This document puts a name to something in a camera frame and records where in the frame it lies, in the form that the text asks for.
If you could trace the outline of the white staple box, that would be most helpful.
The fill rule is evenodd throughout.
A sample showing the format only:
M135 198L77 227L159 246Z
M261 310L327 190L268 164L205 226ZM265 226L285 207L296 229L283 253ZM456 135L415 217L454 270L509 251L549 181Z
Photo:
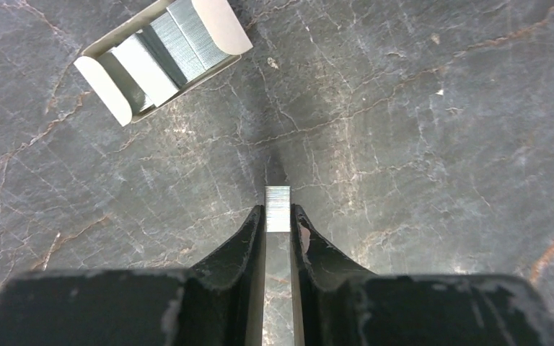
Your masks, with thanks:
M83 50L74 66L118 123L127 126L251 49L228 1L155 1Z

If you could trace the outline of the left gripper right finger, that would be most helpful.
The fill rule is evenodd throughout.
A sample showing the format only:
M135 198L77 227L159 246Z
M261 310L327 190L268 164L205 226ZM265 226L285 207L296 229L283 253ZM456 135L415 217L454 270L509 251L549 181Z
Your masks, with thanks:
M511 275L378 275L291 207L297 345L554 345L540 294Z

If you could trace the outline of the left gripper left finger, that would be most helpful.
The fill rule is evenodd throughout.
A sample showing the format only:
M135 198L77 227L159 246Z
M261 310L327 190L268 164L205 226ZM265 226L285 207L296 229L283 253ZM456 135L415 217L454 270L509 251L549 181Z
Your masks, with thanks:
M191 267L26 272L0 290L0 345L260 345L265 208Z

